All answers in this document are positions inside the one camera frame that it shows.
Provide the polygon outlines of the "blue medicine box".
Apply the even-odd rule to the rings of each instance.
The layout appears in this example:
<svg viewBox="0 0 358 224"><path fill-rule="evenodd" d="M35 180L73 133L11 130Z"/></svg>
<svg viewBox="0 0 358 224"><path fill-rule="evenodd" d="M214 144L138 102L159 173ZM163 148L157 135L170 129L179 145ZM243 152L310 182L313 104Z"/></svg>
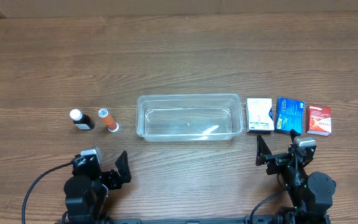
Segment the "blue medicine box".
<svg viewBox="0 0 358 224"><path fill-rule="evenodd" d="M289 133L292 129L302 133L304 101L280 97L277 100L275 131Z"/></svg>

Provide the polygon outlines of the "red medicine box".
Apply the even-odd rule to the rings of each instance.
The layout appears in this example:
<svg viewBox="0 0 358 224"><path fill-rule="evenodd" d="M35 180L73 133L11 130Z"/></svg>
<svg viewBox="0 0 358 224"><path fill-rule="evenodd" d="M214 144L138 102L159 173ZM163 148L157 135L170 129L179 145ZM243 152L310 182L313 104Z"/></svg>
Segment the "red medicine box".
<svg viewBox="0 0 358 224"><path fill-rule="evenodd" d="M306 125L307 134L328 136L332 133L331 109L323 106L310 105Z"/></svg>

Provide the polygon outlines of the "orange tablet tube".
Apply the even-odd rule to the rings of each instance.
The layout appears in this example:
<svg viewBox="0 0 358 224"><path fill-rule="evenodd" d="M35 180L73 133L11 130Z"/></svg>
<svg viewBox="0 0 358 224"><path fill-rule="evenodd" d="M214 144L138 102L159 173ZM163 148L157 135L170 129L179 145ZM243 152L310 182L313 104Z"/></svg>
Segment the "orange tablet tube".
<svg viewBox="0 0 358 224"><path fill-rule="evenodd" d="M101 108L98 111L98 116L103 120L110 132L114 133L119 129L118 123L114 120L106 108Z"/></svg>

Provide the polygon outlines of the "white medicine box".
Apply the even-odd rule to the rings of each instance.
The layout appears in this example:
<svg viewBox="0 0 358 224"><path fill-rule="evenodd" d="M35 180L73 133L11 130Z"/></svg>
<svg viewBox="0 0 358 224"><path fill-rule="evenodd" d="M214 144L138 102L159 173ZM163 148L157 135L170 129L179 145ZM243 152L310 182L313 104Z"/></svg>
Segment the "white medicine box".
<svg viewBox="0 0 358 224"><path fill-rule="evenodd" d="M271 98L248 98L245 102L247 132L272 132L274 128Z"/></svg>

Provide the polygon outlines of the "dark syrup bottle white cap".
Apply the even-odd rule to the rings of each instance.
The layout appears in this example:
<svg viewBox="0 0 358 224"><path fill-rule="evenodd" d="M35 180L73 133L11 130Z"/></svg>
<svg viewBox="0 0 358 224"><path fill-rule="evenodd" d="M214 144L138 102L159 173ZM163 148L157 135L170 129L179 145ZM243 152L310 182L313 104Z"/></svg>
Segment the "dark syrup bottle white cap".
<svg viewBox="0 0 358 224"><path fill-rule="evenodd" d="M91 118L83 114L78 109L73 109L70 111L70 118L73 120L73 124L80 130L89 131L92 130L95 126Z"/></svg>

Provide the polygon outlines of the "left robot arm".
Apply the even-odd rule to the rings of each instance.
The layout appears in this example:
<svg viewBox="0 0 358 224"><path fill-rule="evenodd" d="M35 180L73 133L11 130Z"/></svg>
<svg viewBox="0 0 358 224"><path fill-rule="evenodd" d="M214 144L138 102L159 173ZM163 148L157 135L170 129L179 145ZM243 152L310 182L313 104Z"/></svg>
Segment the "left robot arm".
<svg viewBox="0 0 358 224"><path fill-rule="evenodd" d="M71 161L73 177L64 185L67 211L62 222L112 223L103 213L104 203L111 190L121 189L132 179L127 152L123 151L115 162L116 170L102 171L101 153L98 148L81 151Z"/></svg>

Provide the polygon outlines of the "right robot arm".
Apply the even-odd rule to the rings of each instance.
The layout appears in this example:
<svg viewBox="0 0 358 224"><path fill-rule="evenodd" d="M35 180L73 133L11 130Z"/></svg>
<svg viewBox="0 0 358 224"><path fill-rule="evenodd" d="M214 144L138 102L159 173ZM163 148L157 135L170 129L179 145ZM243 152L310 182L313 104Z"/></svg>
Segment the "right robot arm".
<svg viewBox="0 0 358 224"><path fill-rule="evenodd" d="M325 173L307 174L305 167L313 160L316 141L290 131L288 152L272 154L261 135L257 135L257 166L266 165L268 175L276 175L283 189L261 201L246 217L246 223L330 223L327 210L333 205L336 182ZM269 200L288 193L292 207L282 207L274 215L256 215L255 212Z"/></svg>

